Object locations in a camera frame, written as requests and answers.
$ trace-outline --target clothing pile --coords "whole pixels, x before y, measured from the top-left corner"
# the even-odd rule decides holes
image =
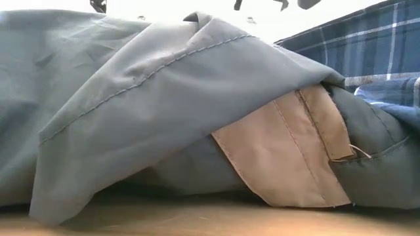
[[[419,9],[387,1],[278,45],[200,12],[0,12],[0,206],[55,225],[127,182],[420,207]]]

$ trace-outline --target plaid fabric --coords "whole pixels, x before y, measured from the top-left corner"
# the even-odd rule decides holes
[[[420,130],[419,43],[418,0],[388,0],[276,42],[335,69],[349,91]]]
[[[358,87],[354,94],[420,131],[419,81],[418,77],[378,81]]]

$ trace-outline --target tan pocket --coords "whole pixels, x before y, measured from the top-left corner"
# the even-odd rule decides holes
[[[286,94],[213,136],[247,186],[272,206],[350,202],[328,161],[352,150],[339,111],[321,85]]]

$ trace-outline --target dark gray fabric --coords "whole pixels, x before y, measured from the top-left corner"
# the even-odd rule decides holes
[[[175,195],[247,188],[212,136],[194,142],[125,181],[167,189]]]
[[[343,82],[201,13],[170,25],[0,16],[0,204],[31,201],[44,224],[287,92]]]
[[[383,110],[344,89],[326,86],[345,120],[358,152],[353,159],[330,162],[333,172],[356,205],[420,207],[420,139],[417,133]]]

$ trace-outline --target wooden floor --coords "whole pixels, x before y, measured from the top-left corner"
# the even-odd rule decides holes
[[[150,200],[107,195],[57,228],[37,224],[21,210],[1,212],[0,235],[403,236],[420,235],[420,211],[297,210],[224,197]]]

